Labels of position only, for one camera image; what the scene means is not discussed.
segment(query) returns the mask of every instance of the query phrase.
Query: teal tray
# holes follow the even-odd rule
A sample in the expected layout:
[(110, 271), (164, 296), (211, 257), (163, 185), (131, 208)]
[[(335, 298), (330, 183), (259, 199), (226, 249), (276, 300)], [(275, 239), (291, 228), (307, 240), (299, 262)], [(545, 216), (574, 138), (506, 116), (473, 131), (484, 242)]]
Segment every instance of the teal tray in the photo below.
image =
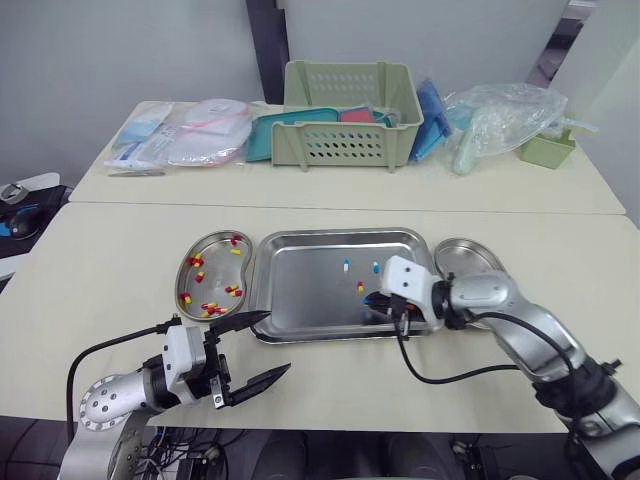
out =
[(249, 137), (246, 160), (257, 162), (271, 158), (271, 130), (276, 122), (285, 125), (295, 125), (299, 122), (337, 122), (338, 117), (339, 113), (334, 108), (313, 108), (258, 117)]

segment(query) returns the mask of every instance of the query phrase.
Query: green plastic basket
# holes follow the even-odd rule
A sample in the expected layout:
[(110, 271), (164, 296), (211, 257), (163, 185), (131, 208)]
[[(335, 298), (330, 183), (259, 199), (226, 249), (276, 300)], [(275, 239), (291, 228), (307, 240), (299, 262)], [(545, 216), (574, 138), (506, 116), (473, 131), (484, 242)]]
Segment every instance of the green plastic basket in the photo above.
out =
[(570, 135), (569, 129), (565, 129), (560, 138), (537, 135), (520, 147), (520, 160), (556, 169), (576, 148), (576, 142), (569, 138)]
[(411, 74), (396, 63), (289, 62), (285, 110), (367, 105), (400, 114), (396, 127), (376, 123), (306, 122), (273, 125), (274, 165), (396, 167), (407, 164), (422, 110)]

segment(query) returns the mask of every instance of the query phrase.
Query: stainless steel tray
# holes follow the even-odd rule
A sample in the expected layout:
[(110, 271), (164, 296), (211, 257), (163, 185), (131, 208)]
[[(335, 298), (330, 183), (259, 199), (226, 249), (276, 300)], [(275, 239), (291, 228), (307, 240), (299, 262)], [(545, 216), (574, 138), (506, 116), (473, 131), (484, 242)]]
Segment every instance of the stainless steel tray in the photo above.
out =
[[(241, 254), (234, 255), (232, 249), (239, 250)], [(204, 260), (201, 267), (194, 267), (189, 262), (196, 253), (200, 253)], [(247, 293), (245, 272), (251, 254), (251, 241), (247, 236), (231, 230), (211, 233), (194, 243), (184, 256), (176, 278), (175, 298), (180, 313), (191, 320), (210, 322), (237, 312)], [(204, 272), (204, 278), (202, 282), (196, 282), (195, 277), (200, 271)], [(242, 290), (239, 297), (233, 297), (225, 291), (234, 284), (238, 285), (238, 290)], [(181, 298), (183, 293), (190, 294), (191, 303)], [(205, 310), (201, 306), (210, 302), (229, 310), (224, 314), (203, 318)]]
[[(404, 228), (268, 236), (256, 254), (249, 308), (271, 310), (271, 316), (255, 325), (253, 332), (269, 343), (394, 335), (386, 317), (380, 318), (363, 303), (366, 295), (379, 290), (382, 268), (393, 255), (435, 271), (424, 240)], [(358, 282), (363, 283), (362, 292)]]

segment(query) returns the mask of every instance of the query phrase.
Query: black cable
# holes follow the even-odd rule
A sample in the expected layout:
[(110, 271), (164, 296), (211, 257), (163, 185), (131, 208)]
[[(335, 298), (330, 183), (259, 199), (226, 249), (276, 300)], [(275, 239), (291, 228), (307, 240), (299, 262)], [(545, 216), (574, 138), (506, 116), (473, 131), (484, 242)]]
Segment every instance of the black cable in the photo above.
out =
[(578, 427), (578, 422), (580, 421), (580, 417), (578, 416), (578, 404), (577, 404), (577, 377), (576, 377), (576, 369), (573, 367), (571, 360), (567, 353), (562, 349), (558, 343), (551, 338), (549, 335), (544, 333), (543, 331), (537, 329), (533, 325), (528, 324), (524, 320), (519, 319), (518, 317), (514, 317), (513, 315), (508, 315), (506, 313), (500, 312), (485, 312), (478, 315), (474, 315), (474, 321), (481, 320), (483, 318), (497, 318), (499, 320), (504, 320), (505, 322), (513, 323), (518, 325), (526, 330), (529, 330), (531, 333), (536, 335), (538, 338), (544, 340), (551, 348), (553, 348), (560, 359), (564, 362), (568, 370), (569, 381), (571, 383), (571, 390), (569, 392), (569, 405), (571, 407), (571, 411), (574, 416), (571, 418), (571, 423), (569, 425), (569, 432), (567, 435), (567, 441), (565, 443), (565, 456), (569, 456), (568, 452), (570, 448), (575, 445), (576, 441), (576, 432)]
[(222, 456), (222, 467), (224, 468), (224, 478), (229, 480), (229, 459), (227, 458), (227, 452), (223, 446), (220, 446), (220, 455)]
[[(573, 364), (571, 363), (571, 360), (569, 359), (569, 356), (564, 351), (564, 349), (560, 345), (558, 345), (558, 343), (549, 335), (539, 330), (538, 328), (534, 327), (533, 325), (525, 322), (524, 320), (521, 320), (518, 317), (514, 317), (513, 315), (508, 315), (506, 313), (500, 313), (500, 312), (485, 312), (485, 313), (480, 313), (478, 315), (473, 316), (474, 321), (481, 320), (483, 318), (497, 318), (499, 320), (504, 320), (505, 322), (518, 325), (524, 328), (525, 330), (529, 330), (531, 333), (536, 335), (541, 340), (544, 340), (551, 348), (553, 348), (558, 354), (558, 356), (560, 357), (560, 359), (567, 366), (569, 380), (571, 381), (569, 404), (571, 405), (571, 410), (573, 412), (577, 412), (578, 409), (577, 409), (577, 403), (576, 403), (576, 390), (577, 390), (576, 369), (573, 367)], [(571, 420), (572, 427), (569, 430), (570, 433), (574, 433), (573, 430), (574, 430), (575, 424), (577, 423), (577, 420), (578, 419), (575, 417), (572, 418)]]
[(164, 334), (167, 333), (169, 327), (181, 324), (182, 322), (180, 321), (180, 317), (174, 315), (174, 317), (168, 322), (160, 323), (155, 327), (145, 328), (144, 330), (139, 330), (128, 335), (123, 335), (122, 337), (99, 343), (97, 345), (94, 345), (93, 347), (87, 348), (76, 357), (76, 359), (71, 364), (71, 367), (69, 368), (69, 375), (67, 375), (67, 442), (69, 445), (71, 445), (71, 441), (73, 440), (73, 436), (75, 434), (73, 430), (73, 379), (76, 375), (76, 370), (78, 369), (78, 365), (80, 365), (80, 362), (84, 360), (88, 355), (97, 352), (98, 350), (102, 350), (103, 348), (112, 347), (120, 343), (135, 340), (136, 338), (144, 337), (145, 335), (151, 335), (152, 333)]
[(242, 437), (244, 437), (247, 434), (247, 430), (242, 430), (238, 435), (236, 435), (235, 437), (233, 437), (233, 439), (229, 440), (226, 443), (222, 443), (220, 444), (221, 447), (228, 447), (229, 445), (233, 445), (234, 443), (236, 443), (238, 440), (240, 440)]
[(35, 427), (36, 423), (38, 423), (39, 421), (40, 421), (40, 419), (38, 419), (38, 418), (33, 420), (27, 426), (27, 428), (24, 429), (24, 432), (22, 432), (20, 434), (20, 436), (18, 437), (18, 440), (16, 440), (16, 443), (13, 444), (13, 447), (11, 447), (11, 450), (9, 451), (9, 455), (7, 455), (7, 460), (5, 461), (6, 463), (4, 464), (4, 480), (9, 480), (9, 464), (10, 463), (14, 463), (14, 461), (12, 460), (13, 454), (18, 449), (18, 446), (20, 445), (20, 442), (22, 442), (22, 440), (24, 440), (24, 437), (27, 436), (27, 434), (31, 431), (31, 429), (33, 427)]
[(460, 375), (455, 375), (453, 377), (447, 378), (427, 378), (418, 373), (418, 371), (411, 364), (411, 360), (409, 360), (409, 355), (407, 355), (407, 350), (404, 348), (404, 340), (402, 339), (402, 332), (400, 332), (400, 326), (396, 322), (396, 338), (398, 340), (398, 345), (400, 346), (400, 353), (402, 353), (402, 358), (404, 360), (405, 365), (411, 372), (411, 374), (420, 380), (423, 383), (428, 383), (429, 385), (444, 385), (447, 383), (459, 382), (460, 380), (464, 380), (466, 378), (475, 377), (476, 375), (481, 375), (483, 373), (488, 372), (496, 372), (500, 370), (519, 370), (515, 365), (491, 365), (489, 367), (478, 368), (476, 370), (471, 370), (470, 372), (461, 373)]

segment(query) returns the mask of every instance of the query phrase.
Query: dark floor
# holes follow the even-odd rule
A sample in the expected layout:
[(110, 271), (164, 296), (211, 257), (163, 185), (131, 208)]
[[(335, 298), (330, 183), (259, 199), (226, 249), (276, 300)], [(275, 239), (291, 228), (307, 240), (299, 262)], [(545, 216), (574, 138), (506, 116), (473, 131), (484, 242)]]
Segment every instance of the dark floor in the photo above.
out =
[[(58, 468), (52, 466), (10, 463), (6, 460), (16, 441), (33, 423), (32, 419), (0, 417), (0, 480), (55, 480)], [(154, 430), (149, 427), (150, 438)], [(213, 436), (214, 430), (201, 431), (198, 442)], [(239, 431), (220, 431), (219, 443), (237, 437)], [(249, 479), (270, 431), (251, 430), (227, 447), (231, 479)], [(378, 445), (381, 435), (376, 432), (305, 432), (308, 445), (308, 480), (358, 478), (380, 475)], [(495, 455), (498, 472), (496, 480), (514, 475), (529, 475), (539, 480), (573, 480), (588, 478), (576, 474), (563, 457), (563, 434), (428, 434), (437, 446), (441, 458), (454, 480), (464, 479), (463, 465), (450, 454), (454, 440), (478, 446), (489, 446)], [(60, 464), (66, 448), (63, 422), (38, 420), (13, 452), (12, 462), (45, 462)], [(167, 468), (167, 479), (175, 478), (178, 464)]]

